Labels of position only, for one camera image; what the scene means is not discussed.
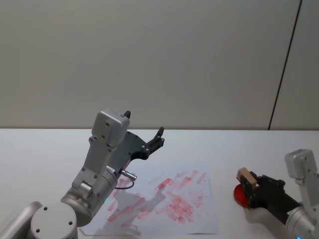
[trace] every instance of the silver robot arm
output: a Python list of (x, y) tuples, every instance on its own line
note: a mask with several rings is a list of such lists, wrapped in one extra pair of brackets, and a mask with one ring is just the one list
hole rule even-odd
[(134, 184), (136, 175), (126, 171), (129, 163), (145, 160), (163, 146), (162, 127), (149, 142), (128, 132), (130, 114), (112, 109), (99, 112), (84, 165), (61, 202), (29, 204), (0, 225), (0, 239), (77, 239), (77, 227), (90, 223), (121, 175)]
[(95, 119), (84, 165), (61, 199), (75, 211), (79, 227), (92, 220), (116, 187), (117, 177), (106, 168), (127, 133), (130, 124), (127, 116), (107, 109), (99, 112)]
[(285, 156), (289, 176), (295, 178), (302, 196), (302, 205), (289, 214), (286, 227), (293, 238), (319, 239), (319, 174), (314, 154), (299, 149)]

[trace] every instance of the red stain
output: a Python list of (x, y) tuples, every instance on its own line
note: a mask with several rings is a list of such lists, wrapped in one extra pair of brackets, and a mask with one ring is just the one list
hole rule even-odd
[(183, 181), (180, 184), (180, 188), (184, 187), (186, 184), (188, 184), (190, 181), (192, 181), (193, 179), (190, 177), (184, 177)]
[(203, 173), (203, 174), (201, 175), (201, 177), (197, 180), (197, 183), (198, 183), (198, 184), (201, 184), (201, 182), (203, 181), (205, 175), (206, 175), (206, 173)]
[(168, 216), (173, 220), (176, 221), (177, 220), (177, 216), (174, 213), (168, 214)]
[(158, 189), (162, 189), (164, 188), (167, 184), (171, 184), (173, 180), (171, 180), (170, 178), (166, 178), (164, 181), (162, 181), (162, 183), (160, 183), (157, 188)]
[(109, 210), (109, 211), (113, 211), (113, 209), (115, 208), (115, 205), (116, 205), (116, 202), (113, 202), (113, 203), (109, 206), (108, 210)]
[(185, 217), (187, 218), (187, 220), (188, 220), (189, 222), (191, 222), (191, 223), (194, 222), (194, 216), (193, 216), (193, 215), (188, 215), (188, 214), (186, 214)]
[(183, 217), (178, 217), (178, 221), (183, 224), (185, 223), (185, 219)]
[(194, 177), (196, 177), (196, 175), (198, 174), (198, 170), (194, 170), (194, 171), (192, 171), (192, 173), (191, 173), (191, 178), (194, 178)]
[(134, 198), (139, 198), (140, 196), (141, 196), (140, 193), (136, 193)]
[(160, 178), (162, 178), (162, 177), (164, 176), (164, 174), (165, 174), (165, 173), (163, 173), (160, 177), (157, 177), (157, 178), (151, 180), (151, 181), (149, 182), (149, 184), (151, 184), (151, 183), (153, 183), (153, 182), (159, 180)]
[(202, 203), (203, 203), (203, 194), (202, 192), (195, 192), (195, 191), (190, 191), (188, 193), (189, 198), (191, 200), (191, 202), (197, 207), (199, 208)]
[(156, 214), (161, 214), (164, 212), (164, 208), (155, 210)]
[(178, 178), (184, 177), (187, 173), (188, 173), (187, 171), (182, 172), (182, 173), (178, 173), (178, 174), (177, 174), (177, 177), (178, 177)]
[(149, 216), (150, 216), (149, 212), (143, 212), (143, 213), (139, 214), (138, 219), (148, 218)]
[[(160, 177), (155, 178), (154, 180), (150, 181), (150, 183), (153, 183), (157, 180), (159, 180), (164, 174), (162, 174)], [(193, 180), (196, 180), (195, 177), (198, 175), (198, 170), (193, 170), (190, 172), (181, 172), (176, 174), (175, 178), (172, 180), (171, 178), (166, 178), (164, 181), (162, 181), (154, 190), (154, 193), (158, 193), (159, 190), (164, 189), (163, 191), (167, 197), (165, 206), (163, 208), (156, 208), (155, 205), (150, 205), (145, 203), (145, 198), (140, 198), (140, 193), (136, 193), (134, 195), (134, 198), (140, 198), (136, 203), (125, 207), (121, 211), (116, 209), (116, 213), (111, 215), (108, 218), (109, 222), (114, 221), (118, 216), (120, 215), (126, 215), (123, 218), (128, 217), (129, 215), (133, 215), (131, 213), (134, 213), (136, 216), (133, 218), (130, 218), (129, 220), (125, 221), (123, 224), (121, 224), (122, 227), (128, 227), (132, 224), (133, 220), (137, 217), (138, 219), (146, 219), (150, 217), (153, 213), (153, 211), (156, 214), (165, 214), (167, 217), (169, 217), (171, 220), (186, 224), (186, 223), (193, 223), (195, 219), (200, 219), (203, 216), (200, 215), (196, 210), (203, 204), (203, 199), (207, 198), (207, 196), (204, 197), (203, 193), (198, 191), (185, 191), (184, 189), (187, 189), (186, 186), (190, 184)], [(201, 176), (196, 180), (197, 184), (202, 183), (204, 180), (206, 173), (201, 174)], [(128, 183), (125, 181), (125, 179), (120, 179), (119, 184), (122, 184), (121, 187), (124, 187), (124, 183)], [(112, 205), (108, 208), (109, 211), (112, 211), (115, 207), (115, 203), (112, 203)]]
[(111, 195), (110, 198), (116, 197), (116, 195), (118, 195), (119, 192), (119, 190), (115, 189), (113, 195)]

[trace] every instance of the red marks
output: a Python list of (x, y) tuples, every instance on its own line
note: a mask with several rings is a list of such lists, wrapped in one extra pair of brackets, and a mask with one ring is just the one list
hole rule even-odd
[(188, 214), (186, 214), (185, 217), (187, 218), (187, 220), (188, 220), (189, 222), (191, 222), (191, 223), (194, 222), (194, 216), (193, 216), (193, 215), (188, 215)]
[(198, 184), (201, 184), (201, 182), (203, 181), (205, 175), (206, 175), (206, 173), (203, 173), (203, 174), (201, 175), (201, 177), (197, 180), (197, 183), (198, 183)]
[(187, 171), (182, 172), (182, 173), (178, 173), (178, 174), (177, 174), (177, 177), (178, 177), (178, 178), (184, 177), (187, 173), (188, 173)]
[(170, 178), (166, 178), (162, 183), (160, 183), (157, 188), (158, 189), (162, 189), (164, 188), (167, 184), (171, 184), (173, 180), (171, 180)]
[(143, 212), (139, 214), (138, 219), (148, 218), (151, 214), (149, 212)]
[(127, 221), (125, 221), (124, 223), (121, 224), (122, 227), (128, 227), (132, 224), (132, 222), (134, 221), (135, 217), (128, 219)]
[(156, 210), (156, 213), (165, 213), (173, 221), (178, 220), (180, 223), (185, 223), (184, 217), (192, 222), (194, 208), (180, 195), (171, 194), (171, 197), (171, 202), (164, 208)]
[(141, 197), (140, 193), (136, 193), (134, 196), (134, 198), (140, 198), (140, 197)]
[(109, 210), (109, 211), (113, 211), (113, 209), (115, 208), (115, 205), (116, 205), (116, 202), (113, 202), (113, 203), (109, 206), (108, 210)]
[(196, 177), (196, 175), (198, 174), (198, 170), (194, 170), (194, 171), (192, 171), (192, 173), (191, 173), (191, 178), (194, 178), (194, 177)]
[(188, 193), (188, 195), (189, 195), (189, 198), (190, 198), (191, 202), (192, 202), (197, 208), (199, 208), (199, 207), (202, 205), (202, 203), (203, 203), (203, 198), (204, 198), (202, 192), (190, 191), (190, 192)]
[(119, 192), (119, 190), (115, 189), (113, 195), (111, 195), (110, 198), (116, 197), (116, 195), (118, 195)]
[(141, 212), (148, 211), (148, 206), (147, 206), (147, 204), (145, 204), (144, 206), (142, 206), (142, 207), (140, 208), (140, 211), (141, 211)]
[(174, 179), (174, 181), (169, 185), (169, 187), (166, 190), (166, 194), (170, 195), (173, 191), (180, 188), (181, 182), (176, 181), (177, 177)]
[(185, 223), (186, 221), (185, 221), (185, 218), (183, 218), (183, 217), (178, 217), (178, 221), (180, 222), (180, 223)]
[(165, 173), (163, 173), (160, 177), (157, 177), (157, 178), (151, 180), (151, 181), (149, 182), (149, 184), (151, 184), (151, 183), (153, 183), (153, 182), (159, 180), (160, 178), (162, 178), (162, 177), (164, 176), (164, 174), (165, 174)]
[(118, 215), (116, 215), (116, 214), (110, 215), (109, 218), (108, 218), (108, 221), (109, 221), (109, 222), (112, 222), (112, 221), (114, 221), (117, 217), (118, 217)]
[(165, 211), (164, 208), (155, 210), (156, 214), (161, 214), (161, 213), (163, 213), (164, 211)]
[(184, 177), (184, 179), (183, 179), (183, 181), (181, 182), (181, 184), (180, 184), (180, 188), (182, 188), (182, 187), (184, 187), (184, 186), (186, 186), (186, 184), (188, 184), (190, 181), (192, 181), (193, 179), (192, 178), (190, 178), (190, 177)]
[(141, 198), (138, 200), (138, 202), (134, 203), (133, 205), (131, 206), (127, 206), (125, 207), (123, 210), (121, 210), (119, 213), (117, 214), (113, 214), (111, 215), (109, 218), (108, 218), (108, 221), (109, 222), (112, 222), (114, 221), (118, 216), (122, 215), (122, 214), (129, 214), (131, 212), (133, 212), (136, 207), (138, 207), (140, 204), (144, 203), (145, 202), (145, 198)]
[(169, 218), (171, 218), (173, 221), (177, 220), (177, 216), (173, 213), (168, 214)]

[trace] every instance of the red object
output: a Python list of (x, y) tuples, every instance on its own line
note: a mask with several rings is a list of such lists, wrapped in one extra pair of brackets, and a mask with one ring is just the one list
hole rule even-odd
[(244, 193), (244, 187), (241, 184), (238, 184), (234, 189), (234, 199), (243, 208), (248, 207), (248, 200)]

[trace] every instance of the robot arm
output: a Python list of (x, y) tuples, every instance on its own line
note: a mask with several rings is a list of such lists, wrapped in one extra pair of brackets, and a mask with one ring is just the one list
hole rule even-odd
[(0, 239), (77, 239), (77, 227), (90, 223), (121, 175), (134, 184), (136, 175), (126, 171), (129, 163), (145, 160), (163, 146), (163, 127), (150, 142), (128, 132), (130, 114), (112, 109), (99, 112), (84, 165), (61, 202), (29, 204), (0, 227)]
[(100, 112), (96, 117), (84, 165), (61, 199), (75, 211), (79, 227), (87, 225), (96, 215), (115, 189), (121, 174), (132, 181), (136, 179), (125, 170), (133, 159), (147, 159), (163, 146), (161, 136), (164, 128), (160, 128), (155, 138), (146, 143), (127, 132), (129, 118), (130, 112), (119, 115), (113, 110)]
[(257, 176), (243, 168), (238, 171), (237, 179), (246, 205), (248, 208), (267, 209), (286, 225), (294, 239), (319, 239), (319, 174), (314, 154), (311, 150), (299, 149), (287, 154), (285, 161), (289, 176), (299, 185), (302, 203), (285, 193), (283, 180)]

